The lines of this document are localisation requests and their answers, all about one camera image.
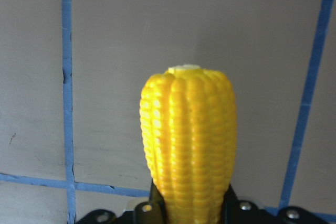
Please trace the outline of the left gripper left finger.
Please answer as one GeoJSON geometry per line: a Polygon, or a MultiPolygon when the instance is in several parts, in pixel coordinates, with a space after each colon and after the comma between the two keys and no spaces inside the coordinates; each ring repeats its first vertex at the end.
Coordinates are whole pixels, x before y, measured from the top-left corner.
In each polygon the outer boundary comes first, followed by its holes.
{"type": "Polygon", "coordinates": [[[133,223],[138,224],[168,223],[164,199],[153,181],[151,181],[149,197],[138,200],[134,206],[132,218],[133,223]]]}

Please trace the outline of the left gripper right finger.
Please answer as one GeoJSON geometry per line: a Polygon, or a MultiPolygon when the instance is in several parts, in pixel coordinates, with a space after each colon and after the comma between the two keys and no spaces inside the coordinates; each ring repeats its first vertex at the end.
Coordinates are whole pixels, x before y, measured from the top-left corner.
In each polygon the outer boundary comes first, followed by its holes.
{"type": "Polygon", "coordinates": [[[231,185],[224,195],[222,205],[222,223],[224,224],[258,224],[262,223],[258,206],[250,200],[239,199],[231,185]]]}

